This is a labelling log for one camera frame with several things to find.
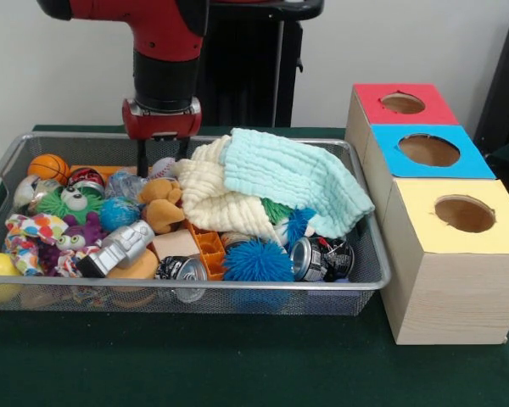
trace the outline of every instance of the orange ball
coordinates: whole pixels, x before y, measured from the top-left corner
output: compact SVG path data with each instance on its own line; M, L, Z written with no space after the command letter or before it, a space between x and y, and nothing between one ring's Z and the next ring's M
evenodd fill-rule
M70 167L58 155L38 155L28 166L28 175L39 176L43 180L56 180L66 185L70 176Z

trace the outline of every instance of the wire basket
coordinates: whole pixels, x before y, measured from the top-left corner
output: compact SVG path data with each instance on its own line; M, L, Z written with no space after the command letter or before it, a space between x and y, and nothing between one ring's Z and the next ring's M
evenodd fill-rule
M188 155L214 137L193 137ZM344 141L299 139L334 154L366 189L355 150ZM178 142L149 141L149 163L175 156ZM136 165L136 143L126 135L33 132L18 137L0 161L0 251L15 188L38 155L53 153L71 164ZM19 291L3 310L134 311L196 314L358 315L390 279L389 261L375 215L347 236L355 250L349 283L188 282L0 276L0 288ZM198 298L192 302L180 299Z

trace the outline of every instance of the brown teddy bear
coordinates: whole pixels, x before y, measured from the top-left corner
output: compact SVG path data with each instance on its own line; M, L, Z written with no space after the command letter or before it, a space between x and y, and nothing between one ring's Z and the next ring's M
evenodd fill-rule
M156 234L172 231L174 224L185 220L183 209L177 208L182 190L179 182L165 178L149 181L138 196L143 210L143 218L150 224Z

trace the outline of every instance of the stacked wooden boxes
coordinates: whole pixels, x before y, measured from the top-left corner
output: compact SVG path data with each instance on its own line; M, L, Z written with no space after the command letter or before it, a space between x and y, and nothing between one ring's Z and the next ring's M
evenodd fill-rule
M504 343L509 194L432 85L356 85L355 146L394 266L398 344Z

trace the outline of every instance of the blue spiky ball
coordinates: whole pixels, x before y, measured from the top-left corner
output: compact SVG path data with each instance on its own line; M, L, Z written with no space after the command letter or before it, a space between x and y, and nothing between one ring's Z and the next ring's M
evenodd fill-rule
M293 282L292 260L274 242L246 242L230 250L223 265L229 282Z
M251 241L230 250L224 279L235 282L292 282L292 260L274 242ZM290 299L287 290L233 290L231 301L241 313L273 314Z

